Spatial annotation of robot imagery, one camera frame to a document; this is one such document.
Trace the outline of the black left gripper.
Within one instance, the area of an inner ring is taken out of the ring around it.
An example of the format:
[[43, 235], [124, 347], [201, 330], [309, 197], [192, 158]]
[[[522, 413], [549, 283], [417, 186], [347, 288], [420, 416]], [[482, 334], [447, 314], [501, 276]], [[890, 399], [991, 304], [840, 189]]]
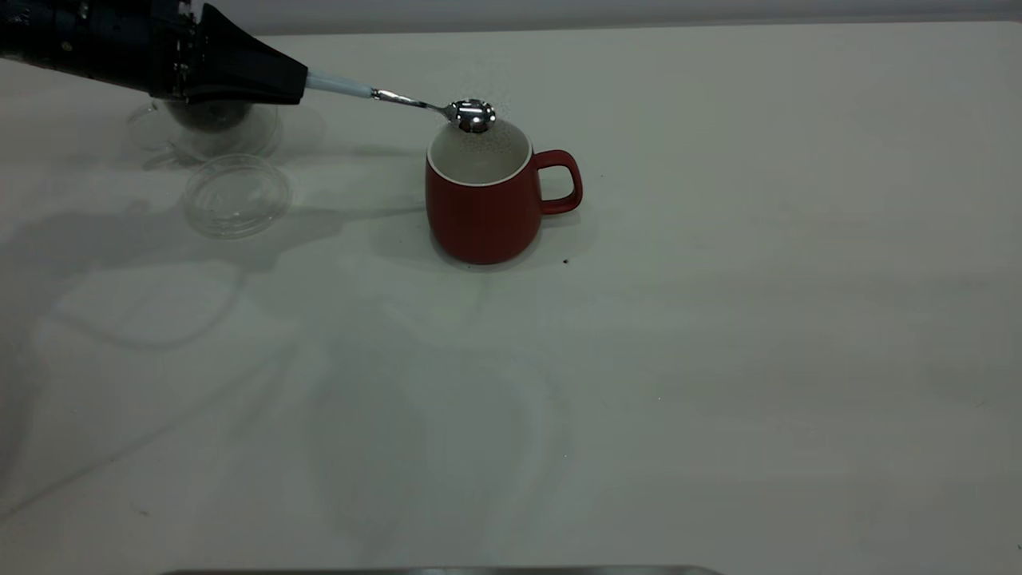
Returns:
[[[88, 79], [182, 101], [198, 17], [192, 1], [81, 1], [80, 63]], [[190, 102], [297, 105], [309, 69], [202, 7]]]

